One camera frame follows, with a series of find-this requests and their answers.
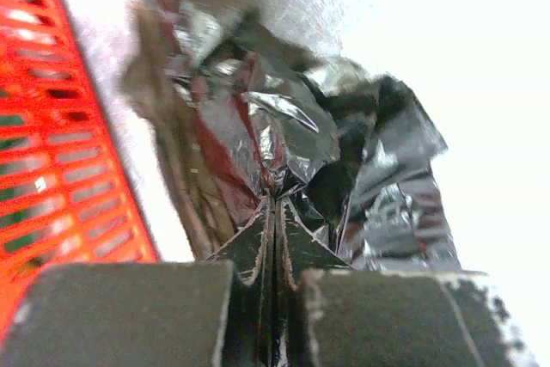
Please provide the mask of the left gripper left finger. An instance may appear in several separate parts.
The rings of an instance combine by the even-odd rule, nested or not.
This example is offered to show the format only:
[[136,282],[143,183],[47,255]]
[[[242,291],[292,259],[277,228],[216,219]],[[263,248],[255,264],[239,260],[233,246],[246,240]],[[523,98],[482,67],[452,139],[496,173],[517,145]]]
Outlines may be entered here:
[[4,366],[270,366],[274,204],[208,260],[42,271],[1,343]]

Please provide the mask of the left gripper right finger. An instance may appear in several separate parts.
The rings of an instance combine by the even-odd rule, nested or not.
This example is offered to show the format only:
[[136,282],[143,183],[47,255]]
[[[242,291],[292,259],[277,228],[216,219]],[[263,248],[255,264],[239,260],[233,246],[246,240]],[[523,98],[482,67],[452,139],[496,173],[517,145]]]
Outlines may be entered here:
[[276,204],[284,366],[534,366],[483,272],[408,263],[347,266],[288,200]]

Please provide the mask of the black trash bag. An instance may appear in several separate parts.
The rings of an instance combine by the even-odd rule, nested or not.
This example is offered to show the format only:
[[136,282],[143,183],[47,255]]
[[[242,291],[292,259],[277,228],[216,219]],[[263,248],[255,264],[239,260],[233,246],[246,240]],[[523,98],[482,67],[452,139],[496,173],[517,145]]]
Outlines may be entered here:
[[417,96],[343,56],[366,0],[138,0],[121,88],[204,258],[269,201],[358,270],[455,270]]

